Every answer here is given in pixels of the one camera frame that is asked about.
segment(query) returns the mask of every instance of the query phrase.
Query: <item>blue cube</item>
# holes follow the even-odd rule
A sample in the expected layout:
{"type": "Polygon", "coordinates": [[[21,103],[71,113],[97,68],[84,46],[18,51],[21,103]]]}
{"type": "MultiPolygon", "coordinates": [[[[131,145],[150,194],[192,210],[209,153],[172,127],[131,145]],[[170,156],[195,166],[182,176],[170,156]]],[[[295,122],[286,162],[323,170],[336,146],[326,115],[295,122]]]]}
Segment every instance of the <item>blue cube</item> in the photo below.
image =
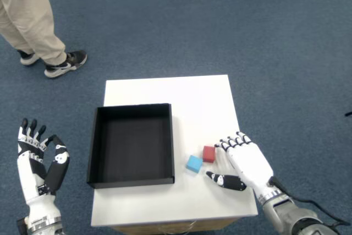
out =
{"type": "Polygon", "coordinates": [[[191,155],[189,157],[186,167],[187,169],[193,172],[199,173],[199,170],[200,170],[200,167],[202,167],[202,164],[203,164],[203,159],[200,159],[196,156],[191,155]]]}

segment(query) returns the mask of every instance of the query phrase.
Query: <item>wooden base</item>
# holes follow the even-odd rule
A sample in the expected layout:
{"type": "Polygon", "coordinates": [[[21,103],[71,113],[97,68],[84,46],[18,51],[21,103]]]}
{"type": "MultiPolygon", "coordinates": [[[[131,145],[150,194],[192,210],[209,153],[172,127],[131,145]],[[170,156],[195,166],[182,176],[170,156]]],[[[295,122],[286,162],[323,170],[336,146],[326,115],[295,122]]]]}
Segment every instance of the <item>wooden base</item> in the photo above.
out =
{"type": "Polygon", "coordinates": [[[194,222],[173,222],[140,226],[113,227],[113,229],[127,235],[151,235],[166,233],[180,234],[185,232],[213,231],[222,229],[237,220],[238,218],[228,218],[225,220],[198,220],[194,222]]]}

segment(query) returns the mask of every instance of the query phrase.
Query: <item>black cable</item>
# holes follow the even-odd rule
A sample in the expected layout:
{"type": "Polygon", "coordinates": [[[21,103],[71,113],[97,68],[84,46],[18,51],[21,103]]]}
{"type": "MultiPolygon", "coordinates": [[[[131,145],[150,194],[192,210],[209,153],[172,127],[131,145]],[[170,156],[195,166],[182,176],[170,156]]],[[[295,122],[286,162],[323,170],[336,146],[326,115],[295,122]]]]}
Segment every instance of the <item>black cable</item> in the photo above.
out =
{"type": "Polygon", "coordinates": [[[333,223],[332,225],[330,225],[329,227],[331,228],[335,228],[337,226],[343,225],[343,226],[351,226],[351,223],[348,221],[344,221],[341,218],[338,218],[334,215],[332,215],[329,211],[327,211],[326,209],[324,209],[321,205],[319,205],[317,202],[315,202],[314,200],[310,200],[310,199],[300,199],[297,198],[293,195],[291,195],[289,192],[287,192],[286,188],[284,188],[284,186],[280,183],[280,181],[275,177],[272,176],[269,179],[269,184],[270,185],[275,185],[278,189],[280,189],[282,192],[286,193],[286,195],[288,195],[289,197],[293,198],[294,200],[297,200],[299,202],[302,203],[310,203],[315,205],[318,209],[320,209],[322,212],[324,212],[326,215],[328,215],[329,217],[331,217],[332,219],[336,220],[335,223],[333,223]]]}

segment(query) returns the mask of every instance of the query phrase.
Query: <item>blue carpet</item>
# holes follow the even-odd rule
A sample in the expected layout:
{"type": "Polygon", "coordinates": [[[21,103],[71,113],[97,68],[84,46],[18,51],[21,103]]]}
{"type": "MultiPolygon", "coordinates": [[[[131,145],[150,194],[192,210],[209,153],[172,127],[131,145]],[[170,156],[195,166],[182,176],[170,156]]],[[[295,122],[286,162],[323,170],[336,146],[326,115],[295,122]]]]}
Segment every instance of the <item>blue carpet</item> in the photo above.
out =
{"type": "MultiPolygon", "coordinates": [[[[107,79],[228,74],[242,131],[287,188],[351,217],[351,0],[50,1],[57,35],[89,60],[49,80],[41,63],[23,67],[0,38],[1,235],[16,234],[15,220],[28,212],[16,163],[23,117],[47,124],[46,135],[57,133],[70,150],[57,196],[67,233],[116,234],[90,227],[93,190],[85,183],[107,79]]],[[[201,234],[276,232],[260,211],[201,234]]]]}

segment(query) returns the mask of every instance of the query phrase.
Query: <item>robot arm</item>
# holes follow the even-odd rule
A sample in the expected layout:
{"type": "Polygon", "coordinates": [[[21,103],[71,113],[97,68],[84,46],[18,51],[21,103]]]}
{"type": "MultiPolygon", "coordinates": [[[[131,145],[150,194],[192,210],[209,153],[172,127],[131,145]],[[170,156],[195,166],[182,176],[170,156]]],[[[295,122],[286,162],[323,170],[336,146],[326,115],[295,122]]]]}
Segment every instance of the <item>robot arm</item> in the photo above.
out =
{"type": "Polygon", "coordinates": [[[34,134],[37,121],[29,126],[23,119],[18,134],[18,172],[26,204],[30,208],[28,217],[18,221],[20,234],[58,235],[64,234],[61,213],[54,204],[56,191],[60,188],[69,165],[69,154],[61,140],[53,135],[40,142],[46,127],[34,134]],[[55,158],[48,172],[43,164],[44,152],[49,143],[56,146],[55,158]]]}
{"type": "MultiPolygon", "coordinates": [[[[244,190],[246,186],[251,187],[266,217],[282,235],[339,234],[334,227],[325,225],[312,210],[297,207],[292,200],[293,196],[287,194],[273,176],[273,170],[259,147],[244,133],[237,132],[236,134],[235,137],[221,139],[215,147],[221,147],[227,153],[238,177],[220,176],[207,172],[213,181],[222,187],[234,190],[244,190]]],[[[335,218],[331,214],[329,216],[338,220],[339,225],[349,225],[348,222],[335,218]]]]}

